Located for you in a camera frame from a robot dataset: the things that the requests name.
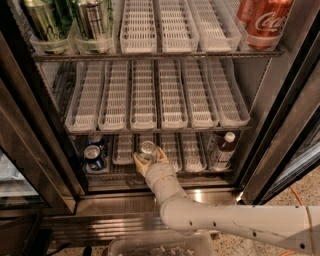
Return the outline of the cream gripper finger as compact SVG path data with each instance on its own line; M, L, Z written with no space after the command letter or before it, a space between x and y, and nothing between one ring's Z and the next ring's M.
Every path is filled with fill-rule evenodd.
M168 163L169 162L167 155L165 154L163 149L159 146L156 147L156 160L158 163Z
M148 169L151 166L151 161L145 159L144 157L142 157L140 154L135 153L133 155L133 159L137 168L137 171L142 174L143 176L146 175Z

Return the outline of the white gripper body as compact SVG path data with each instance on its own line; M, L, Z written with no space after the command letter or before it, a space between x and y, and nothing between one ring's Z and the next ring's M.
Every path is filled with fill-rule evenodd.
M156 163L148 169L145 180L151 191L169 192L178 183L173 167L168 163Z

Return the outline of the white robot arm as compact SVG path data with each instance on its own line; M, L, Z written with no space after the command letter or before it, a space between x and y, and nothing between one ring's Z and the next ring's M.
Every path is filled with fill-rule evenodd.
M320 256L319 206L210 205L191 199L163 150L150 144L133 154L160 206L162 222L180 233L216 230Z

